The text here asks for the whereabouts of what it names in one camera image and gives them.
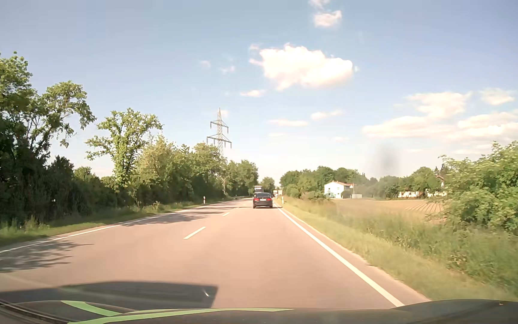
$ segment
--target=tall grass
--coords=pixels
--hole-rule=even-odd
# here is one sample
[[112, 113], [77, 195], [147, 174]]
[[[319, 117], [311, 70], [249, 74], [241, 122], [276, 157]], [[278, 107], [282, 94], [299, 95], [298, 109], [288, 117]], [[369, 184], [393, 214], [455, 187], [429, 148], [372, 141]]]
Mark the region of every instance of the tall grass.
[[518, 236], [482, 228], [436, 224], [416, 213], [382, 208], [366, 200], [311, 202], [285, 197], [285, 204], [320, 215], [444, 264], [482, 283], [518, 296]]

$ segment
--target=electricity pylon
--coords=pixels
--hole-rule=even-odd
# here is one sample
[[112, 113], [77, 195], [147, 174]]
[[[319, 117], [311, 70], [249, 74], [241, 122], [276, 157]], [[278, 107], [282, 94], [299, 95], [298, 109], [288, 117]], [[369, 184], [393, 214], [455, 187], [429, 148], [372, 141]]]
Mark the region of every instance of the electricity pylon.
[[216, 126], [217, 133], [212, 136], [207, 136], [206, 143], [209, 144], [209, 140], [213, 140], [213, 145], [216, 145], [219, 148], [219, 152], [223, 155], [223, 147], [227, 147], [227, 143], [229, 143], [230, 147], [233, 147], [233, 143], [223, 135], [223, 128], [227, 129], [227, 134], [229, 134], [229, 126], [222, 120], [221, 118], [221, 108], [217, 111], [217, 120], [212, 121], [209, 124], [209, 128], [213, 128], [213, 125]]

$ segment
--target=building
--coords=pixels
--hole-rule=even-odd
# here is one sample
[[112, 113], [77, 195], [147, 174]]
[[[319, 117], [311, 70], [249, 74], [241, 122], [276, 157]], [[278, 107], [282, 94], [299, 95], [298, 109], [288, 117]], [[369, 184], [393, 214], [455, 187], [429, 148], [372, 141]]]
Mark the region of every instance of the building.
[[329, 198], [341, 198], [341, 193], [345, 190], [352, 190], [352, 183], [343, 183], [339, 181], [332, 181], [325, 185], [323, 192]]

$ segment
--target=white cloud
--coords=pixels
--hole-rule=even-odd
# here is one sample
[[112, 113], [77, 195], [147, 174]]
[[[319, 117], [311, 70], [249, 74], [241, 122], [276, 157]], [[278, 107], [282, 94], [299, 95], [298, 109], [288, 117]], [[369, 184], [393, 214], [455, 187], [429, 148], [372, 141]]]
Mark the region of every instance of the white cloud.
[[309, 124], [306, 121], [289, 121], [287, 119], [274, 119], [269, 122], [271, 124], [277, 124], [279, 126], [292, 126], [292, 127], [306, 126]]
[[493, 106], [514, 101], [514, 95], [516, 94], [513, 90], [503, 90], [500, 88], [485, 88], [479, 91], [479, 93], [481, 94], [481, 100]]
[[479, 124], [477, 127], [457, 129], [451, 132], [447, 139], [451, 141], [498, 141], [510, 142], [518, 139], [518, 122], [501, 124]]
[[342, 15], [341, 11], [333, 11], [330, 13], [327, 12], [319, 12], [313, 16], [313, 23], [315, 23], [315, 27], [323, 27], [328, 28], [332, 26], [336, 26], [341, 21]]
[[457, 92], [417, 93], [408, 96], [407, 99], [420, 102], [417, 110], [426, 113], [428, 117], [440, 119], [464, 112], [465, 103], [471, 94], [471, 92], [466, 94]]
[[263, 94], [265, 94], [265, 92], [267, 92], [267, 91], [266, 90], [251, 90], [251, 91], [248, 91], [248, 92], [241, 92], [240, 94], [242, 96], [245, 96], [245, 97], [255, 97], [255, 98], [258, 98], [258, 97], [263, 96]]
[[331, 0], [309, 0], [309, 4], [313, 7], [322, 10], [323, 6], [327, 5]]
[[518, 110], [512, 112], [492, 112], [490, 114], [471, 116], [464, 121], [459, 121], [458, 128], [485, 128], [492, 125], [502, 125], [518, 119]]
[[223, 74], [227, 74], [227, 73], [234, 73], [235, 72], [235, 66], [234, 65], [231, 65], [230, 67], [220, 67], [219, 70], [221, 71], [221, 73]]
[[429, 138], [448, 134], [451, 125], [434, 125], [428, 117], [403, 116], [380, 125], [364, 126], [363, 133], [379, 138]]
[[202, 60], [202, 61], [199, 61], [199, 64], [202, 66], [202, 67], [211, 67], [211, 62], [207, 61], [207, 60]]
[[473, 155], [473, 154], [484, 154], [491, 151], [491, 144], [479, 144], [475, 145], [472, 148], [467, 149], [458, 149], [453, 151], [453, 154], [459, 154], [459, 155]]
[[311, 119], [314, 121], [317, 121], [319, 119], [324, 119], [330, 116], [338, 116], [341, 115], [343, 112], [341, 110], [335, 110], [332, 112], [324, 112], [324, 111], [318, 111], [311, 114]]
[[294, 84], [312, 87], [336, 84], [357, 71], [349, 60], [327, 58], [320, 50], [310, 51], [288, 43], [284, 49], [262, 49], [259, 55], [262, 61], [250, 59], [249, 62], [263, 67], [264, 76], [276, 81], [279, 91]]

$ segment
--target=house roof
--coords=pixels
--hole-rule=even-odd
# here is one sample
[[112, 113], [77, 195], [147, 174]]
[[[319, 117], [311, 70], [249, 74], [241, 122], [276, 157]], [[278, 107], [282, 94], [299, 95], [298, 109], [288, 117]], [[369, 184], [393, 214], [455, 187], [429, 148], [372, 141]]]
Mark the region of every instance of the house roof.
[[329, 183], [338, 183], [338, 184], [343, 185], [343, 186], [350, 186], [350, 185], [352, 185], [352, 183], [344, 183], [344, 182], [341, 182], [341, 181], [331, 181]]

